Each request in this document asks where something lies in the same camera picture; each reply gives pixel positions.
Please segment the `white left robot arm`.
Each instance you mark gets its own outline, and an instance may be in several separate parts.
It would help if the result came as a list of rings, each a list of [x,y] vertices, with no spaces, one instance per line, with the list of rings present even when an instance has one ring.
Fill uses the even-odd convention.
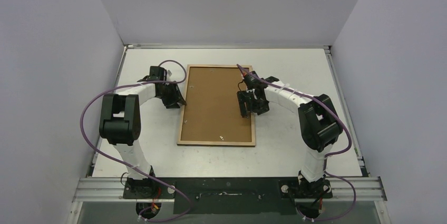
[[[140,106],[154,98],[160,99],[167,109],[178,109],[186,104],[178,84],[171,80],[171,72],[161,66],[151,66],[149,74],[138,80],[136,86],[104,95],[99,124],[100,136],[114,146],[127,164],[125,188],[144,198],[153,197],[159,187],[153,180],[153,167],[138,141]]]

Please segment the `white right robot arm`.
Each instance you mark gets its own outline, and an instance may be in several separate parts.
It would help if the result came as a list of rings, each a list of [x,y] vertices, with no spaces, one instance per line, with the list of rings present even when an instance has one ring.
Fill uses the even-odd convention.
[[[326,95],[310,96],[297,94],[278,78],[259,78],[255,71],[241,71],[246,89],[237,92],[240,114],[261,115],[275,103],[297,114],[301,138],[306,144],[304,164],[298,173],[298,194],[305,198],[330,193],[326,181],[326,155],[342,133],[331,99]]]

